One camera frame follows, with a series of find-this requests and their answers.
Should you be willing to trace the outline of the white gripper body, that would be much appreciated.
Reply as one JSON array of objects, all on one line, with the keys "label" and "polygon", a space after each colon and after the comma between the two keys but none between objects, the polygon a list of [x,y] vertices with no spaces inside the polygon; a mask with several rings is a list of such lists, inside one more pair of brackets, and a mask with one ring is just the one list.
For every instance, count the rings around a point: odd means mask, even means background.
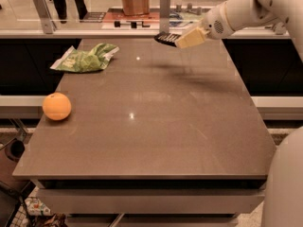
[{"label": "white gripper body", "polygon": [[210,9],[205,14],[202,25],[207,32],[207,37],[212,40],[225,39],[235,32],[228,22],[225,4]]}]

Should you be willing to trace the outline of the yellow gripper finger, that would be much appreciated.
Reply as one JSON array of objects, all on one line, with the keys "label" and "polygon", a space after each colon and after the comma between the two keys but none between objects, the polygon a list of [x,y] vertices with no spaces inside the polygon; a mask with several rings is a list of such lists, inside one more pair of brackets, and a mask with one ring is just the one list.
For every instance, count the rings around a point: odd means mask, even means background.
[{"label": "yellow gripper finger", "polygon": [[178,48],[192,47],[202,44],[207,37],[208,32],[202,27],[195,27],[183,34],[175,41]]}]

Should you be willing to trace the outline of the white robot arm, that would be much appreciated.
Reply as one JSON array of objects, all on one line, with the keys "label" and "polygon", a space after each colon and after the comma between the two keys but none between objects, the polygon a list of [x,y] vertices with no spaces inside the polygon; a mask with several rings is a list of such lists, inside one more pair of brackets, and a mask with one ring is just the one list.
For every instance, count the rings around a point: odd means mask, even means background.
[{"label": "white robot arm", "polygon": [[[303,0],[227,0],[177,40],[179,48],[222,39],[249,26],[280,20],[303,60]],[[303,227],[303,128],[276,148],[265,189],[262,227]]]}]

